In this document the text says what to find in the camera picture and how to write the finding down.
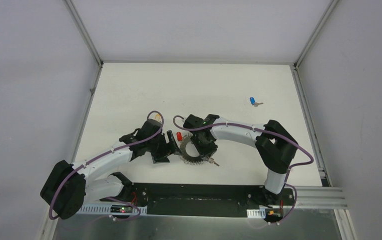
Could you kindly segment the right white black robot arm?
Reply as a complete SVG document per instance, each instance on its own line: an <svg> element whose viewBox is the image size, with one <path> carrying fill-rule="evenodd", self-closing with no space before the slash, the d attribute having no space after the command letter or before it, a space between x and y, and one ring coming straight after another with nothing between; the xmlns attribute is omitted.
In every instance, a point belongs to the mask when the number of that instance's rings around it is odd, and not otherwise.
<svg viewBox="0 0 382 240"><path fill-rule="evenodd" d="M263 200L269 205L281 201L286 174L294 159L297 147L295 139L275 120L267 124L247 124L227 120L215 114L206 118L189 115L183 120L183 128L191 133L191 142L204 160L217 151L217 140L228 140L257 149L268 168L264 183Z"/></svg>

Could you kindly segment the plain silver key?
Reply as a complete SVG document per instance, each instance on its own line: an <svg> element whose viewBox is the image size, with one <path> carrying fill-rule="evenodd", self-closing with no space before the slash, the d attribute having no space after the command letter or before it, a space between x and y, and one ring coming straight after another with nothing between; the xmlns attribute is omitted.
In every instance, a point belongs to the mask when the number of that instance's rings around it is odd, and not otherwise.
<svg viewBox="0 0 382 240"><path fill-rule="evenodd" d="M214 165L216 165L216 166L220 166L213 158L210 158L209 160L208 160L208 162L209 163L211 163L211 164L214 164Z"/></svg>

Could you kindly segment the red capped key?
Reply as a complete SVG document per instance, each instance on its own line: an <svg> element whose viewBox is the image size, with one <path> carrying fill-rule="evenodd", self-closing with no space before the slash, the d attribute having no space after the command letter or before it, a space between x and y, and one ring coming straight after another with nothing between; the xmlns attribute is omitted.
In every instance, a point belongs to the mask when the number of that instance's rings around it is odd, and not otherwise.
<svg viewBox="0 0 382 240"><path fill-rule="evenodd" d="M183 140L183 137L182 137L182 133L181 132L176 132L176 137L177 137L177 140L179 141L179 142L181 142L182 140Z"/></svg>

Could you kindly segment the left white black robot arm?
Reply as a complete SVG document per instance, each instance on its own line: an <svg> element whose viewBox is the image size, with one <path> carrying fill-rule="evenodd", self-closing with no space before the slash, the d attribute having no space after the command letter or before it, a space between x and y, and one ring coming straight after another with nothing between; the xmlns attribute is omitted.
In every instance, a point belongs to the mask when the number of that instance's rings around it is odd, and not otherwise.
<svg viewBox="0 0 382 240"><path fill-rule="evenodd" d="M87 203L114 197L126 202L132 193L131 181L115 167L150 153L153 163L167 163L170 155L181 155L171 130L162 132L162 124L148 119L132 133L119 138L110 149L91 159L55 164L41 192L50 206L50 219L66 220Z"/></svg>

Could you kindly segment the metal disc with keyrings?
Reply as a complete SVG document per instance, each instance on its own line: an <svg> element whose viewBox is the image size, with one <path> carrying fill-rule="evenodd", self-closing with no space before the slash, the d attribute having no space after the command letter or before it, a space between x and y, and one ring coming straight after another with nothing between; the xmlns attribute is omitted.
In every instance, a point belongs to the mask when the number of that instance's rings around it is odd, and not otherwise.
<svg viewBox="0 0 382 240"><path fill-rule="evenodd" d="M198 151L191 141L191 134L183 136L180 143L181 160L188 165L201 165L207 161L206 158L200 157Z"/></svg>

